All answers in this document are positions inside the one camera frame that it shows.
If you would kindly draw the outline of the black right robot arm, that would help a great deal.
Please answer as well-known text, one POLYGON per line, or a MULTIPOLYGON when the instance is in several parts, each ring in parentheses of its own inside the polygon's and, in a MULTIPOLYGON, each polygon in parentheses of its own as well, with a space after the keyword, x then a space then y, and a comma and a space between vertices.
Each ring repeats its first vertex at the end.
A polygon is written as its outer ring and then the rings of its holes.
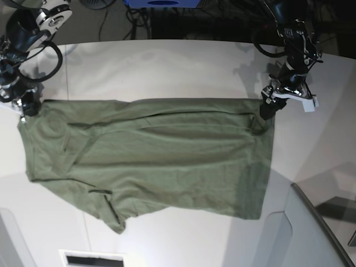
POLYGON ((58 29, 72 16, 70 1, 3 1, 14 8, 1 36, 1 103, 11 104, 22 117, 35 116, 41 108, 38 85, 52 78, 63 64, 63 55, 53 42, 58 29), (50 47, 57 55, 55 68, 31 78, 20 66, 31 60, 30 52, 50 47))

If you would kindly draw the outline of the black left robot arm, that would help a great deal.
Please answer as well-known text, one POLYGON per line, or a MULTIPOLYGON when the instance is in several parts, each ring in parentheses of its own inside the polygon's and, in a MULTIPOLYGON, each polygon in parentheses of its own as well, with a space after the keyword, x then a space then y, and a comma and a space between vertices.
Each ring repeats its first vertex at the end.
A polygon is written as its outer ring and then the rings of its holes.
POLYGON ((263 102, 261 118, 269 120, 283 109, 287 100, 302 103, 305 112, 314 112, 319 106, 317 96, 311 92, 306 78, 316 63, 322 63, 317 49, 318 36, 308 30, 307 1, 261 1, 261 6, 270 17, 270 23, 253 31, 251 40, 255 48, 270 58, 286 57, 277 75, 270 74, 270 82, 261 91, 263 102), (284 50, 270 53, 258 42, 258 34, 273 28, 284 43, 284 50))

